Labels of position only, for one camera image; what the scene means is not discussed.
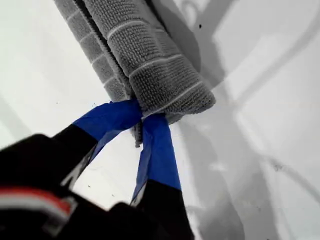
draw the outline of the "gray towel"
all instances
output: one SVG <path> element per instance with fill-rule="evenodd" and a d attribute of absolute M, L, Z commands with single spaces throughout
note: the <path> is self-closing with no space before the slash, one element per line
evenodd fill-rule
<path fill-rule="evenodd" d="M 114 102 L 137 98 L 143 117 L 169 123 L 201 113 L 215 98 L 144 0 L 55 0 Z M 133 128 L 137 145 L 141 125 Z"/>

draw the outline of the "white stripe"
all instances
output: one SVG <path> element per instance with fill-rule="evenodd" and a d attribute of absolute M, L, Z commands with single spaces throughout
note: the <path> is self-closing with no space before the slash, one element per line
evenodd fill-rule
<path fill-rule="evenodd" d="M 149 117 L 152 114 L 156 114 L 158 112 L 160 112 L 161 110 L 165 109 L 166 107 L 168 107 L 169 105 L 173 104 L 175 101 L 179 100 L 183 95 L 187 94 L 189 91 L 191 91 L 192 89 L 194 89 L 195 87 L 197 87 L 198 85 L 202 84 L 202 82 L 197 82 L 195 85 L 189 87 L 187 90 L 185 90 L 183 93 L 181 93 L 179 96 L 177 96 L 176 98 L 174 98 L 172 101 L 170 101 L 169 103 L 167 103 L 166 105 L 160 107 L 159 109 L 143 116 L 141 119 L 144 120 L 145 118 Z"/>
<path fill-rule="evenodd" d="M 87 35 L 85 35 L 83 38 L 81 38 L 81 39 L 79 40 L 79 43 L 81 43 L 83 40 L 85 40 L 87 37 L 89 37 L 89 36 L 92 35 L 93 33 L 94 33 L 93 31 L 89 32 Z"/>
<path fill-rule="evenodd" d="M 66 220 L 68 215 L 46 199 L 38 196 L 25 196 L 24 194 L 5 194 L 0 197 L 0 209 L 28 209 L 42 210 L 46 213 L 54 215 L 61 220 Z"/>
<path fill-rule="evenodd" d="M 122 29 L 122 28 L 124 28 L 125 26 L 128 26 L 128 25 L 134 25 L 134 24 L 146 24 L 146 23 L 144 21 L 141 21 L 141 20 L 127 21 L 127 22 L 122 23 L 121 25 L 116 26 L 115 28 L 111 29 L 109 31 L 109 33 L 106 35 L 106 39 L 108 40 L 119 29 Z"/>
<path fill-rule="evenodd" d="M 97 61 L 98 59 L 102 58 L 105 54 L 101 53 L 99 56 L 97 56 L 95 59 L 92 60 L 91 64 L 94 64 L 95 61 Z"/>
<path fill-rule="evenodd" d="M 112 79 L 115 79 L 115 78 L 116 78 L 115 76 L 112 76 L 112 77 L 108 78 L 108 79 L 103 83 L 103 87 L 105 87 L 108 82 L 110 82 Z"/>
<path fill-rule="evenodd" d="M 138 67 L 137 69 L 135 69 L 132 73 L 130 73 L 129 75 L 129 78 L 132 77 L 132 75 L 134 75 L 136 72 L 138 72 L 139 70 L 151 65 L 151 64 L 154 64 L 154 63 L 162 63 L 162 62 L 167 62 L 167 61 L 170 61 L 172 59 L 176 59 L 176 58 L 179 58 L 179 57 L 182 57 L 181 54 L 176 54 L 176 55 L 173 55 L 173 56 L 170 56 L 170 57 L 162 57 L 162 58 L 157 58 L 155 60 L 151 60 L 151 61 L 148 61 L 146 62 L 145 64 L 141 65 L 140 67 Z"/>
<path fill-rule="evenodd" d="M 68 18 L 66 19 L 66 21 L 68 22 L 71 18 L 73 18 L 75 15 L 77 15 L 80 12 L 80 9 L 77 9 L 74 13 L 72 13 L 70 16 L 68 16 Z"/>

